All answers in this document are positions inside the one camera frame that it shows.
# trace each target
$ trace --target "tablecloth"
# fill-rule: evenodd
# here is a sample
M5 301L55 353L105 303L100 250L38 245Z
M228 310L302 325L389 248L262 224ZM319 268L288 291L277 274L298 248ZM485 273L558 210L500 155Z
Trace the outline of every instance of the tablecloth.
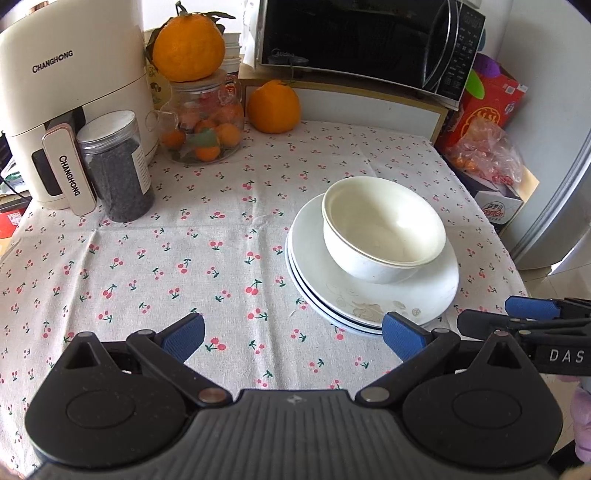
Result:
M78 217L33 202L1 259L0 459L11 468L38 465L24 416L79 331L123 340L203 313L206 341L187 364L234 396L242 388L354 395L395 368L400 360L381 340L311 311L286 271L285 237L299 208L342 178L396 181L443 219L460 286L427 327L455 329L462 309L503 312L509 295L525 295L491 224L422 137L324 122L285 135L247 126L227 161L184 166L159 154L150 172L157 199L144 217L120 224L101 205Z

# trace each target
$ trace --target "plastic jar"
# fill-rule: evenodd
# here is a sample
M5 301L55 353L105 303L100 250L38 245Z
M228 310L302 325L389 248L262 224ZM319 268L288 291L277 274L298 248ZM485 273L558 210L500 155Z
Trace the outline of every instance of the plastic jar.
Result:
M76 140L87 173L114 222L131 222L154 204L150 172L131 110L106 113L83 126Z

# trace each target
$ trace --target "changhong logo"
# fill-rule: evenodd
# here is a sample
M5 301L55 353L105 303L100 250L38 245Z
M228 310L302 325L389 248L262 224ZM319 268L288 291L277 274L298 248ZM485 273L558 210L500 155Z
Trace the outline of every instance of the changhong logo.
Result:
M43 63L40 63L39 65L33 65L33 68L32 68L33 73L37 73L37 72L39 72L39 70L43 70L45 67L49 67L49 66L53 65L54 63L68 59L72 55L74 55L74 52L72 50L69 50L64 53L60 53L58 56L53 57L52 59L46 60Z

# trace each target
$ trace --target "white bowl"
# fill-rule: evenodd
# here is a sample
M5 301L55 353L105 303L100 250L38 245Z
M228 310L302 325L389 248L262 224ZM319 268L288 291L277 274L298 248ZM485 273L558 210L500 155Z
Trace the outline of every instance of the white bowl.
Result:
M240 40L240 32L224 32L223 39L226 44L228 43L238 43Z
M222 61L222 66L220 68L225 70L227 73L238 74L238 71L240 70L240 62L240 58L227 59Z
M226 45L225 60L239 59L240 58L240 45Z
M435 260L446 242L443 222L423 198L376 177L336 182L324 195L322 216L334 261L373 283L405 280Z

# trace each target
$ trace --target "floor tile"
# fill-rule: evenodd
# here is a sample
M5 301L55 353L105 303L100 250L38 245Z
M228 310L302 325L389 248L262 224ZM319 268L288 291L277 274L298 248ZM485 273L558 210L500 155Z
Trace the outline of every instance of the floor tile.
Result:
M591 264L591 231L575 245L572 252L565 258L554 274L572 270Z
M544 278L550 275L552 267L535 268L533 270L519 270L521 279L526 282L530 280L536 280L537 278Z
M548 281L559 298L591 299L591 265L550 275Z
M527 281L525 282L525 288L530 294L530 297L537 299L558 298L558 294L553 285L550 283L548 277Z

